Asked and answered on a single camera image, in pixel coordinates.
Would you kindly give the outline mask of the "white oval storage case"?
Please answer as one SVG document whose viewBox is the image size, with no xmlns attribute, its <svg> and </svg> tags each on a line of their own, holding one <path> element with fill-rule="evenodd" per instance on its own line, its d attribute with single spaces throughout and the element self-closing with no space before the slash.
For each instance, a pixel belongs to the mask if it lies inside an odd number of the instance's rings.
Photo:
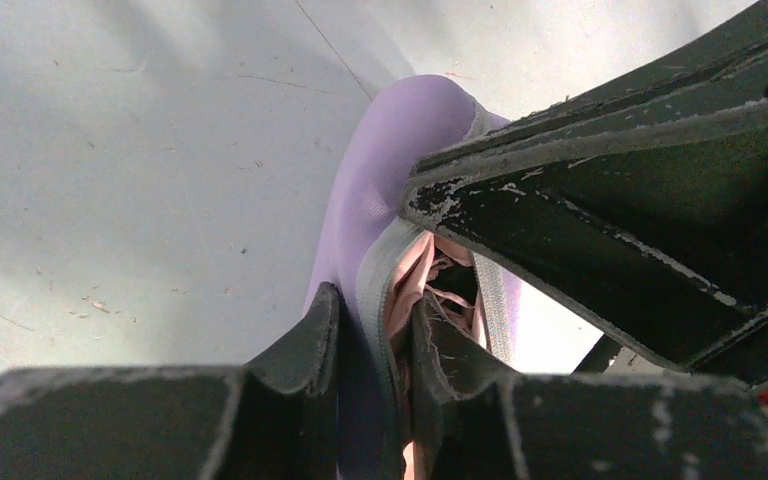
<svg viewBox="0 0 768 480">
<path fill-rule="evenodd" d="M 396 262 L 420 234 L 431 233 L 399 216 L 411 170 L 421 158 L 505 123 L 451 79 L 418 75 L 383 90 L 354 132 L 331 191 L 310 281 L 312 287 L 335 285 L 344 302 L 337 361 L 340 479 L 404 475 L 396 365 L 383 317 Z M 485 349 L 511 363 L 523 282 L 488 258 L 473 255 Z"/>
</svg>

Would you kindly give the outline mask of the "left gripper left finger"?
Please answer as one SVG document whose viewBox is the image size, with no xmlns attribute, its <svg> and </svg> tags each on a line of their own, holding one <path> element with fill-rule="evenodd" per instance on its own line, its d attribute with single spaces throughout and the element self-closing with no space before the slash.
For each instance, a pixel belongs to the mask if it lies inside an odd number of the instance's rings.
<svg viewBox="0 0 768 480">
<path fill-rule="evenodd" d="M 333 479 L 341 299 L 237 366 L 0 375 L 0 479 Z"/>
</svg>

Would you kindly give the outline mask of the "pink folding umbrella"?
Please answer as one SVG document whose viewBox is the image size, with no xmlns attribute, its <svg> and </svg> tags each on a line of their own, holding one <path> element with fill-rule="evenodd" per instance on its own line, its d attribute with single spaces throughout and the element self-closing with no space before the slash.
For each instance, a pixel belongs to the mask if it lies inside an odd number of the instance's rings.
<svg viewBox="0 0 768 480">
<path fill-rule="evenodd" d="M 438 300 L 446 319 L 481 347 L 488 346 L 473 253 L 437 235 L 420 234 L 396 262 L 386 290 L 383 317 L 396 365 L 394 383 L 400 404 L 405 479 L 415 477 L 411 312 L 427 293 Z"/>
</svg>

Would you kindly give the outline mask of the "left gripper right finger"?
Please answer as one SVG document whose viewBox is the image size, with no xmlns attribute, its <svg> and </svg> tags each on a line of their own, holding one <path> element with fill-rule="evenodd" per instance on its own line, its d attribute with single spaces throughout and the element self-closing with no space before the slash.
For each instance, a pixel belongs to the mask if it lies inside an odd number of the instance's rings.
<svg viewBox="0 0 768 480">
<path fill-rule="evenodd" d="M 706 376 L 524 374 L 412 311 L 419 479 L 768 479 L 768 417 Z"/>
</svg>

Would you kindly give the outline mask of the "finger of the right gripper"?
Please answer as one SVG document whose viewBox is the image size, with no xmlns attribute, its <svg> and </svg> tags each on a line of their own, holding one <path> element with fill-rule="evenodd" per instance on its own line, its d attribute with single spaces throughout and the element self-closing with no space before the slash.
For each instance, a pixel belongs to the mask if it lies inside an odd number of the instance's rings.
<svg viewBox="0 0 768 480">
<path fill-rule="evenodd" d="M 650 362 L 768 386 L 768 1 L 421 160 L 402 216 Z"/>
</svg>

